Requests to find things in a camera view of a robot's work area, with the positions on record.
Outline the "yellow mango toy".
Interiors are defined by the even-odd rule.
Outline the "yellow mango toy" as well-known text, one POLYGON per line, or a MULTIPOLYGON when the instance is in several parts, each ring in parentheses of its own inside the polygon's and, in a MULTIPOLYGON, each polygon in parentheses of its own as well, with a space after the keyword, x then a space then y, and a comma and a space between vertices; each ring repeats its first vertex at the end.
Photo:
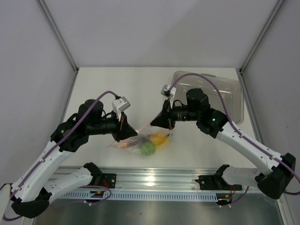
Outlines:
POLYGON ((169 143, 169 136, 166 132, 158 131, 150 135, 150 142, 158 149, 169 143))

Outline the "green guava toy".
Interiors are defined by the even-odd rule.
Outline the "green guava toy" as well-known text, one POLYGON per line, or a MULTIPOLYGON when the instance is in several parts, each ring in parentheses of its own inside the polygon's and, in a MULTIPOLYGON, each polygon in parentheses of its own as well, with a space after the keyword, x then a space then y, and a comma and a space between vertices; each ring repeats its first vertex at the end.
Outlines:
POLYGON ((156 151, 155 145, 150 141, 143 142, 140 145, 139 149, 140 149, 141 154, 144 156, 150 156, 150 155, 154 154, 156 151))

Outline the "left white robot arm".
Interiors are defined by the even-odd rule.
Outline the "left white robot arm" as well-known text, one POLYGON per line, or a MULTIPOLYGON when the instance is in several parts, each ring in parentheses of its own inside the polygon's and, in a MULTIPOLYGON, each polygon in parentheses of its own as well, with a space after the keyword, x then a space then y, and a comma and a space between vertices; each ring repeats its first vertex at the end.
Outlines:
POLYGON ((103 173, 94 163, 86 163, 64 178, 50 181, 57 168, 71 157, 91 135, 110 134, 119 142, 137 135, 124 111, 130 107, 125 97, 112 101, 112 111, 103 115, 104 105, 89 99, 66 122, 58 125, 34 165, 11 186, 11 207, 20 217, 35 218, 58 197, 79 187, 102 185, 103 173))

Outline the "red meat slice toy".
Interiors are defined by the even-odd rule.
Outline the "red meat slice toy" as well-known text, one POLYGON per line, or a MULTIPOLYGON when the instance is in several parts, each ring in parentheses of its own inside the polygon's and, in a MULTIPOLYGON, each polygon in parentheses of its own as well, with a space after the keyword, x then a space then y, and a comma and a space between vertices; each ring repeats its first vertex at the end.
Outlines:
POLYGON ((118 142, 117 147, 124 150, 139 149, 140 145, 145 141, 145 137, 130 137, 126 140, 118 142))

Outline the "clear zip top bag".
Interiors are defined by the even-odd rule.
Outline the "clear zip top bag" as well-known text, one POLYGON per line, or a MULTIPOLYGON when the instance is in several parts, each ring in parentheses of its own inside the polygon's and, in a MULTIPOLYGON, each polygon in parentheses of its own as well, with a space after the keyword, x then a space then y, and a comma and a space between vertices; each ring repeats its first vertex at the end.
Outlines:
POLYGON ((143 125, 136 132, 137 136, 119 142, 113 141, 108 147, 147 157, 166 148, 173 138, 172 130, 153 127, 150 123, 143 125))

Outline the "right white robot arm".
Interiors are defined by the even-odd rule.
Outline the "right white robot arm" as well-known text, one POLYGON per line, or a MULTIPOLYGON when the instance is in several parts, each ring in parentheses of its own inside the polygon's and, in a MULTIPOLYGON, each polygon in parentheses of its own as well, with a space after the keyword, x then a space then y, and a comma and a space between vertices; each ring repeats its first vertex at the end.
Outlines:
POLYGON ((172 130, 178 121, 194 121, 201 132, 229 145, 255 165, 255 168, 222 165, 214 174, 217 188, 257 187, 272 199, 281 197, 295 177, 296 158, 292 154, 282 155, 248 136, 226 114, 211 108, 208 96, 201 89, 188 90, 185 105, 175 106, 172 97, 168 95, 151 126, 172 130))

